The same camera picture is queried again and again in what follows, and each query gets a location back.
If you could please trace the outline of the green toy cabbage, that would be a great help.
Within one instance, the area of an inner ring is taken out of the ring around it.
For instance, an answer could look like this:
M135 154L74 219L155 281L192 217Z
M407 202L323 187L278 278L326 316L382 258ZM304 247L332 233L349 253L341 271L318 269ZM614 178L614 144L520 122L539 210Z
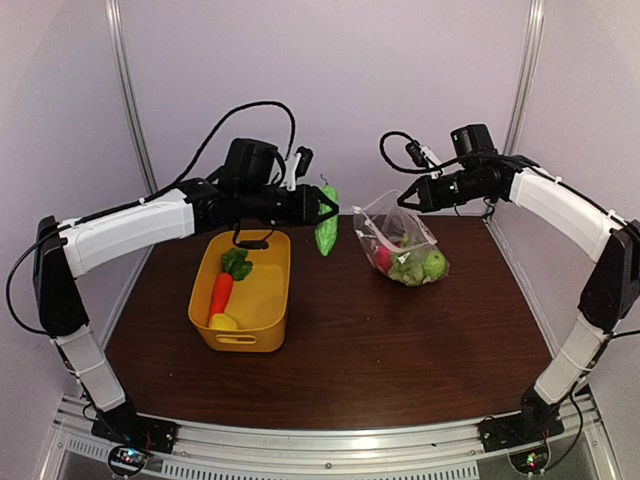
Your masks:
M447 260L439 250L432 250L428 253L423 264L425 279L428 282L435 282L446 275Z

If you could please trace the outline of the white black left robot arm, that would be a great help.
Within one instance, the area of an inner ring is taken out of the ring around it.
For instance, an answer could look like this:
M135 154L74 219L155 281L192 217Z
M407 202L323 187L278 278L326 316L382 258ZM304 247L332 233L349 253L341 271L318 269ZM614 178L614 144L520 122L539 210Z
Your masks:
M236 138L206 178L180 180L151 199L80 219L40 221L33 271L40 324L121 443L137 442L144 424L91 333L77 278L131 252L243 220L296 227L335 217L336 201L298 181L312 157L305 147L282 157L272 144Z

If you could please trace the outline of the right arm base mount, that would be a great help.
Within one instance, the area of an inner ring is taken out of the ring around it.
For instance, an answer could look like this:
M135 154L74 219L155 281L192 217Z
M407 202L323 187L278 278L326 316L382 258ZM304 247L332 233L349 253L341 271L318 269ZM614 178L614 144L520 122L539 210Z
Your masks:
M522 412L486 416L477 424L477 428L486 453L541 443L565 430L558 414L538 424Z

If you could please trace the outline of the red toy apple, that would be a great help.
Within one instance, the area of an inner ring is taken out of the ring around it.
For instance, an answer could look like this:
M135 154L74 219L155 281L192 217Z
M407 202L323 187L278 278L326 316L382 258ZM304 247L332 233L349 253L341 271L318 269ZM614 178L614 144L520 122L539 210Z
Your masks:
M376 268L383 274L387 274L393 265L392 252L384 245L377 247L374 254Z

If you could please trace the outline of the green toy broccoli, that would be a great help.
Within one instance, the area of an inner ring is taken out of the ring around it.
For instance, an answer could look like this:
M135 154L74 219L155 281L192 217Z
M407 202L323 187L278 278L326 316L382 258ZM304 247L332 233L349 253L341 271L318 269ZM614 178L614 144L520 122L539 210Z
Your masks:
M321 179L324 181L323 186L330 185L324 177L321 177ZM327 257L332 252L337 239L338 214L315 228L315 240L320 254Z

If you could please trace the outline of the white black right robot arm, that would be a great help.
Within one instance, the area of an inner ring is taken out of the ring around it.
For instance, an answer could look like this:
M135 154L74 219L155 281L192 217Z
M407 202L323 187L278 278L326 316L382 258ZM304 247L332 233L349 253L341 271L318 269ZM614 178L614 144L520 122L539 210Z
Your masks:
M502 201L537 218L542 238L528 240L544 261L550 285L584 276L576 317L549 365L523 394L512 430L519 440L535 440L551 424L560 403L596 367L619 323L639 299L639 223L607 210L552 175L539 163L499 152L484 124L451 132L454 157L441 161L431 149L406 135L405 150L416 179L399 198L421 213L452 209L472 200Z

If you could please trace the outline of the clear zip top bag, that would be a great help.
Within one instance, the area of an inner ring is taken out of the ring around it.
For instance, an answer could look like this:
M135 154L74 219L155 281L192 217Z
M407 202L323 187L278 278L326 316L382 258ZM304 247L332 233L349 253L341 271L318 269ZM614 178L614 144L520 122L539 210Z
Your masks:
M405 248L424 246L428 248L428 253L432 250L440 251L436 237L418 215L398 205L399 196L398 190L389 190L365 206L352 208L353 230L367 260L377 271L379 270L374 263L374 254L380 245L386 246L391 252L397 246ZM448 272L449 262L447 260L447 272L444 277ZM426 280L423 285L435 282Z

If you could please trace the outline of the light green toy lettuce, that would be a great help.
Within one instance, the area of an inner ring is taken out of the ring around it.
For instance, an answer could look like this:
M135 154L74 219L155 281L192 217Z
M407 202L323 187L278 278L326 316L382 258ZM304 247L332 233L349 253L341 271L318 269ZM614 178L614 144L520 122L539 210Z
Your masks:
M405 248L397 246L391 253L391 267L387 276L408 287L421 286L426 281L424 262L428 248L421 246Z

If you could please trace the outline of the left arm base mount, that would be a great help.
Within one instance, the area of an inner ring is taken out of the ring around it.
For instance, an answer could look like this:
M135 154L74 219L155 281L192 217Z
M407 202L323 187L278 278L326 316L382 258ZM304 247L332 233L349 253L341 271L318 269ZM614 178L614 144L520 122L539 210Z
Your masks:
M91 427L91 434L144 452L171 454L177 430L178 425L173 421L117 408L109 412L98 411L97 419Z

